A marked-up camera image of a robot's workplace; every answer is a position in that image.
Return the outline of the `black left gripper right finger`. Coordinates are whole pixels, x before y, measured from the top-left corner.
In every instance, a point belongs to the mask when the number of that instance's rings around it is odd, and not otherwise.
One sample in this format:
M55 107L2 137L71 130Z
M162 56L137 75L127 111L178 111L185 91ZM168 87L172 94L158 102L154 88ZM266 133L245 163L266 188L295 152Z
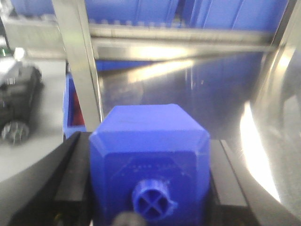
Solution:
M301 221L249 173L224 140L211 141L211 226L299 226Z

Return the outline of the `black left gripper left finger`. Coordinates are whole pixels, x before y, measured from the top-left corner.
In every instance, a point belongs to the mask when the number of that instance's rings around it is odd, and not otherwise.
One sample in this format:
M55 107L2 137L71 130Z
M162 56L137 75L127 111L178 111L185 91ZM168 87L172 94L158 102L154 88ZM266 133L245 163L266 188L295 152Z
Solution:
M50 154L9 179L9 225L90 225L89 135L74 133Z

